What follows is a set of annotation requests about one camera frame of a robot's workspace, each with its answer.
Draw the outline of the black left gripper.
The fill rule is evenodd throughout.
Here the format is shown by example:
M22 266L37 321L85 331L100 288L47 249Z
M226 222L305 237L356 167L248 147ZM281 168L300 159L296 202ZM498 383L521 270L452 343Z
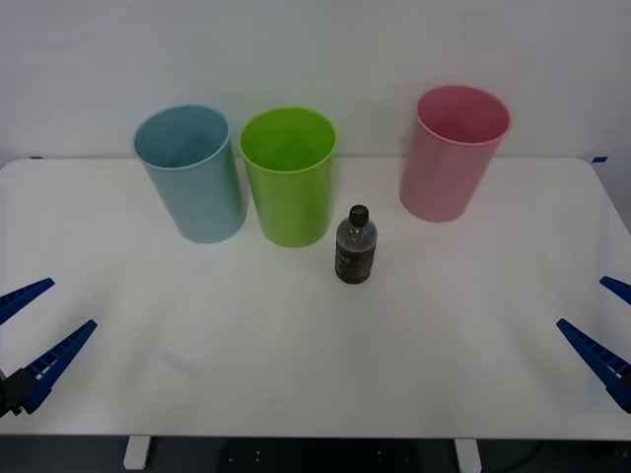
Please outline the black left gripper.
M0 324L3 325L53 286L54 281L45 278L1 296ZM97 327L94 320L88 320L30 364L1 378L0 417L8 413L18 416L23 411L32 414L37 410Z

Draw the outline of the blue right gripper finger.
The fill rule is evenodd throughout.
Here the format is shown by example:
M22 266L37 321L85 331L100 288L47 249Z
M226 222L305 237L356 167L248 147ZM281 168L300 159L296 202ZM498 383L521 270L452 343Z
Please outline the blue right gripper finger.
M630 364L561 318L556 326L626 413L630 412Z
M631 286L629 284L607 276L602 277L599 283L626 303L631 303Z

